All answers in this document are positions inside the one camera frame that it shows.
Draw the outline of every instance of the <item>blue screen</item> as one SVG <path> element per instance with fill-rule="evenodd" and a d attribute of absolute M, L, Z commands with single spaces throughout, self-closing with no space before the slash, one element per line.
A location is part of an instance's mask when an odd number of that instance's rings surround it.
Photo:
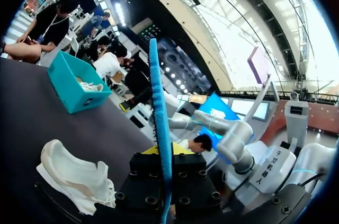
<path fill-rule="evenodd" d="M 223 102 L 221 98 L 215 93 L 213 93 L 211 96 L 208 97 L 205 103 L 203 103 L 200 106 L 199 110 L 204 113 L 212 114 L 219 118 L 230 120 L 230 121 L 240 120 L 238 115 L 235 112 L 233 112 L 232 109 L 227 104 L 225 104 L 225 102 Z M 201 131 L 199 132 L 199 134 L 200 135 L 207 134 L 212 140 L 212 148 L 216 152 L 218 152 L 217 144 L 222 139 L 221 135 L 215 134 L 214 132 L 208 130 L 206 127 L 203 127 Z"/>

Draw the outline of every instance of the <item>yellow sign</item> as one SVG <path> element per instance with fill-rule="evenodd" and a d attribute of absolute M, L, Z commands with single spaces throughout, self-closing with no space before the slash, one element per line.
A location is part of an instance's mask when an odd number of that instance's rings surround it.
<path fill-rule="evenodd" d="M 177 143 L 173 142 L 173 152 L 174 155 L 179 155 L 179 154 L 194 154 L 191 151 L 185 150 L 181 146 L 179 146 Z M 159 154 L 158 151 L 158 146 L 153 146 L 149 148 L 148 150 L 144 151 L 142 154 Z"/>

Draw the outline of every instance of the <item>black table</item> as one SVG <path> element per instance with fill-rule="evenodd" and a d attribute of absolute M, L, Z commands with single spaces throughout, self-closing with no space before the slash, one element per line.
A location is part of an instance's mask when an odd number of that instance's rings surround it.
<path fill-rule="evenodd" d="M 34 189 L 35 168 L 48 141 L 59 139 L 80 159 L 104 161 L 116 190 L 129 173 L 131 156 L 153 145 L 110 100 L 68 114 L 44 67 L 0 59 L 0 78 L 2 210 L 12 222 L 24 212 L 34 223 L 55 222 Z"/>

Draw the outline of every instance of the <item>lanyard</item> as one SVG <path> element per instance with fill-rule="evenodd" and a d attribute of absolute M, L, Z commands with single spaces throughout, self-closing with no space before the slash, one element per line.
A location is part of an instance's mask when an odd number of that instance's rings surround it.
<path fill-rule="evenodd" d="M 68 19 L 68 16 L 67 16 L 67 17 L 65 17 L 64 19 L 62 19 L 62 20 L 60 20 L 60 21 L 58 21 L 58 22 L 55 23 L 54 21 L 55 21 L 55 19 L 57 18 L 57 15 L 58 15 L 58 14 L 55 15 L 53 21 L 51 22 L 51 24 L 50 24 L 50 25 L 47 27 L 47 29 L 45 30 L 44 34 L 42 35 L 43 38 L 44 38 L 44 36 L 46 35 L 47 31 L 49 30 L 49 28 L 50 28 L 52 25 L 56 25 L 56 24 L 58 24 L 58 23 L 61 23 L 61 22 L 64 21 L 64 20 Z"/>

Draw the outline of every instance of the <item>glass roof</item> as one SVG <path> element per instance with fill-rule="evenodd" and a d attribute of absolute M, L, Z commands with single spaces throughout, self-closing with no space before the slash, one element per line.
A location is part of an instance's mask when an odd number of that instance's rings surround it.
<path fill-rule="evenodd" d="M 266 52 L 275 81 L 282 83 L 285 91 L 293 88 L 272 33 L 247 0 L 182 0 L 197 13 L 207 26 L 217 44 L 219 57 L 229 72 L 235 89 L 258 87 L 247 58 L 259 46 Z M 291 45 L 300 69 L 306 71 L 304 86 L 310 92 L 336 80 L 339 56 L 328 27 L 312 0 L 264 0 L 281 26 Z"/>

